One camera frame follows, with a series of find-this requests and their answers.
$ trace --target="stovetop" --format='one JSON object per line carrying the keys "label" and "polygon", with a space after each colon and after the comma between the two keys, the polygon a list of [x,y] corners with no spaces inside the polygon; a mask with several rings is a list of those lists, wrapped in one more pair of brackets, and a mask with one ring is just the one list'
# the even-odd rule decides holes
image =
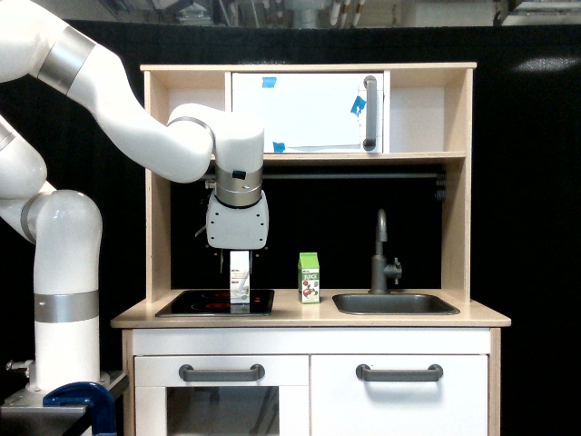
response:
{"label": "stovetop", "polygon": [[257,316],[270,315],[274,290],[251,289],[249,304],[230,304],[227,289],[189,290],[155,314],[168,316]]}

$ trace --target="gray handle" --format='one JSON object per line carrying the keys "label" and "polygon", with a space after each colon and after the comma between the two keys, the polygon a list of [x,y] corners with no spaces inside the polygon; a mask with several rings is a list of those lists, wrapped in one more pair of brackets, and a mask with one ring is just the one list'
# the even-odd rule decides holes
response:
{"label": "gray handle", "polygon": [[437,382],[444,375],[439,365],[429,365],[426,370],[372,370],[362,364],[355,369],[362,382]]}
{"label": "gray handle", "polygon": [[377,121],[378,121],[378,81],[372,75],[368,75],[363,81],[367,89],[367,121],[365,123],[365,139],[363,149],[370,152],[377,145]]}
{"label": "gray handle", "polygon": [[258,363],[249,370],[194,370],[191,365],[182,365],[179,373],[185,382],[256,382],[265,370]]}

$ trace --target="white box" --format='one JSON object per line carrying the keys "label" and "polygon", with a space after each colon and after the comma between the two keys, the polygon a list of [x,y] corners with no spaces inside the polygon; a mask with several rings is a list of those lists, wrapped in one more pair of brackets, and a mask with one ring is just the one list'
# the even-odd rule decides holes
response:
{"label": "white box", "polygon": [[230,252],[230,303],[249,304],[251,296],[251,266],[248,251]]}

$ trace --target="faucet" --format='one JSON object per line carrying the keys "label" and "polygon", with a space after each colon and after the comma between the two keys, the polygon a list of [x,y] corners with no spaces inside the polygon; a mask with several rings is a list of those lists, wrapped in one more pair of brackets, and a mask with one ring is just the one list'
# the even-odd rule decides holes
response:
{"label": "faucet", "polygon": [[388,279],[395,279],[398,284],[401,278],[401,263],[396,257],[394,263],[389,263],[383,255],[383,243],[388,241],[386,215],[383,209],[378,210],[378,223],[375,228],[375,255],[371,257],[371,289],[369,293],[387,294]]}

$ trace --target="toy kitchen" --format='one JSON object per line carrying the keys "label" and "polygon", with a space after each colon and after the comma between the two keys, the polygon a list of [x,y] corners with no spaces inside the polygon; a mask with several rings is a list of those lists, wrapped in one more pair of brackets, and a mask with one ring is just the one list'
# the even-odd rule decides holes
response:
{"label": "toy kitchen", "polygon": [[[500,434],[511,321],[470,298],[476,67],[142,67],[164,124],[186,103],[262,119],[268,241],[241,252],[232,302],[234,251],[199,235],[217,174],[146,172],[146,294],[112,320],[125,434]],[[301,253],[318,255],[311,303]]]}

